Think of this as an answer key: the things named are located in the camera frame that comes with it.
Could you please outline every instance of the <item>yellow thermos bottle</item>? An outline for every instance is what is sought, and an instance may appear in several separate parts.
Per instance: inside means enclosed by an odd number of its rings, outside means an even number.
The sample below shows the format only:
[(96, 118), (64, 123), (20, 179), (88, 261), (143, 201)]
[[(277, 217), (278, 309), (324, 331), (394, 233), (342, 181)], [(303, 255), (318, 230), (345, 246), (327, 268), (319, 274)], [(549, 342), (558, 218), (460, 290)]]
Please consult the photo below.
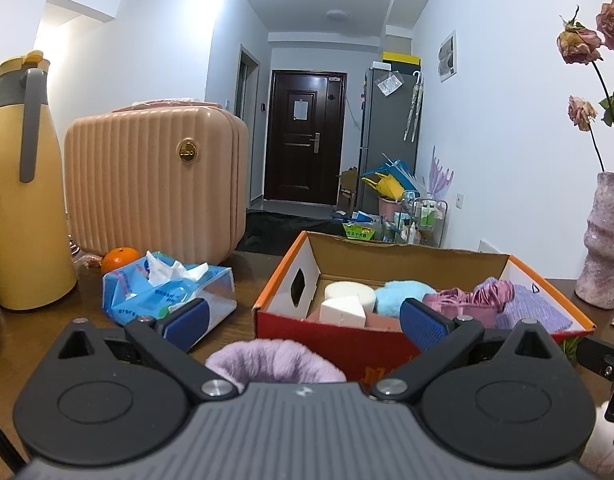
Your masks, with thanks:
[(11, 310), (52, 303), (76, 284), (48, 68), (36, 50), (0, 71), (0, 304)]

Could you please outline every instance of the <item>wooden table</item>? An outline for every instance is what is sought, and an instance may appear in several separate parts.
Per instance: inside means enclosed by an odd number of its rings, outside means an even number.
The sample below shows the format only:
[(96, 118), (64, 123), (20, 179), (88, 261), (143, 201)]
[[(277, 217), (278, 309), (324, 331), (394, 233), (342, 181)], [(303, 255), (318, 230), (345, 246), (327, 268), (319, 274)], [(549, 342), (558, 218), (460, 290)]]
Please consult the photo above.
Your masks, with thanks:
[[(251, 307), (279, 261), (278, 256), (239, 252), (225, 261), (233, 269), (238, 307), (194, 349), (192, 355), (197, 360), (204, 362), (225, 345), (254, 337)], [(573, 294), (572, 280), (552, 283), (596, 323), (596, 335), (614, 343), (614, 328), (610, 326), (614, 310), (599, 310), (578, 300)], [(87, 317), (99, 327), (114, 326), (101, 310), (101, 296), (100, 274), (84, 269), (79, 273), (78, 288), (56, 304), (26, 314), (5, 312), (0, 319), (0, 426), (19, 450), (22, 446), (12, 424), (12, 408), (18, 393), (71, 319)], [(596, 404), (609, 398), (607, 381), (584, 369), (581, 375)], [(9, 470), (0, 460), (0, 480), (9, 477)]]

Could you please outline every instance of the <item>pink cloth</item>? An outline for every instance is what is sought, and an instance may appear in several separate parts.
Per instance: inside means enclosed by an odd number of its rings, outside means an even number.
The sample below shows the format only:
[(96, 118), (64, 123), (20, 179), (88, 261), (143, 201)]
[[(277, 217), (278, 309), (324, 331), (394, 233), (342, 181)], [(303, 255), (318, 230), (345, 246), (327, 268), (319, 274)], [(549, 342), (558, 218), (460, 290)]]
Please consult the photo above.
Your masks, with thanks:
[(345, 374), (295, 341), (254, 339), (227, 345), (205, 366), (238, 387), (247, 383), (344, 383)]
[(423, 303), (449, 319), (464, 314), (478, 319), (486, 328), (495, 328), (496, 315), (503, 312), (505, 304), (513, 299), (514, 284), (500, 280), (469, 294), (459, 288), (425, 294)]

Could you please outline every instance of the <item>ceiling light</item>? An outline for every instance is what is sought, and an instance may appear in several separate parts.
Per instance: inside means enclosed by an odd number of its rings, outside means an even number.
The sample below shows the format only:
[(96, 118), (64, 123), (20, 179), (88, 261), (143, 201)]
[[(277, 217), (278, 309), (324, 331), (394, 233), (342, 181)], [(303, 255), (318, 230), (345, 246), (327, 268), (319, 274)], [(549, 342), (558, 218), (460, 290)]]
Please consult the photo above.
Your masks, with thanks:
[(327, 11), (327, 19), (332, 22), (348, 22), (351, 16), (349, 13), (340, 9), (332, 9)]

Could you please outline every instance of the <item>refrigerator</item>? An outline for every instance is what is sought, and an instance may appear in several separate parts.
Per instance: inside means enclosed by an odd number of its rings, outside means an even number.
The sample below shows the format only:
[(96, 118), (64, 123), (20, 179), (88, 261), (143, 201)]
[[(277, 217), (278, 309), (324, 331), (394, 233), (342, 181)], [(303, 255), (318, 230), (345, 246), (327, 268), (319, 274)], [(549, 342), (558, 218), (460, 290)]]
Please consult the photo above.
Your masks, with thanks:
[[(416, 171), (420, 132), (412, 132), (413, 120), (409, 125), (406, 140), (404, 137), (417, 77), (401, 74), (404, 79), (402, 86), (385, 96), (377, 87), (376, 81), (388, 73), (386, 70), (371, 69), (367, 70), (365, 77), (367, 83), (358, 166), (360, 177), (366, 171), (374, 170), (386, 161), (383, 153), (391, 160), (399, 158), (405, 161), (412, 174)], [(356, 210), (378, 214), (378, 196), (375, 190), (360, 179), (356, 196)]]

